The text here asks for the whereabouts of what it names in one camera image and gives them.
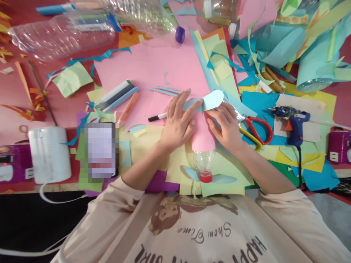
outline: pink paper wrapped bottle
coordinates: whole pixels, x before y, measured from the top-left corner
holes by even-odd
[[[216,142],[210,132],[206,117],[203,112],[194,114],[195,132],[191,139],[191,147],[194,151],[195,168],[200,173],[203,183],[212,181],[211,165],[216,153]]]

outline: hot glue gun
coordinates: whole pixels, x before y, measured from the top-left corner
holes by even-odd
[[[274,115],[278,118],[287,120],[287,125],[284,130],[290,131],[288,144],[296,147],[301,146],[303,142],[302,124],[310,120],[311,114],[289,106],[268,108],[268,110],[274,111]]]

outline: red scissors handle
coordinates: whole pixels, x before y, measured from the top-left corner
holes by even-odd
[[[247,124],[249,125],[253,135],[260,141],[260,143],[265,145],[265,144],[269,144],[272,141],[272,139],[273,139],[273,131],[272,131],[272,127],[268,124],[268,122],[266,122],[266,121],[264,121],[262,119],[259,119],[259,118],[252,117],[252,116],[246,117],[244,119],[244,121],[247,122]],[[255,127],[253,126],[253,123],[252,123],[253,121],[261,122],[262,124],[264,124],[267,127],[267,129],[268,129],[268,138],[267,138],[266,141],[262,141],[262,139],[258,135]]]

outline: person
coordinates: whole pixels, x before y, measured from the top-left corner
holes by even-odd
[[[52,262],[351,262],[306,195],[241,140],[226,103],[206,112],[208,126],[261,187],[256,202],[244,195],[145,194],[157,168],[194,133],[192,116],[202,100],[183,113],[189,94],[170,102],[160,140],[89,203]]]

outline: right hand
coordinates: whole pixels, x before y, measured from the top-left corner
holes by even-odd
[[[217,140],[233,155],[241,152],[247,145],[240,135],[237,115],[232,105],[222,102],[214,110],[206,111],[212,118],[216,119],[222,130],[218,129],[216,123],[207,118],[208,126]]]

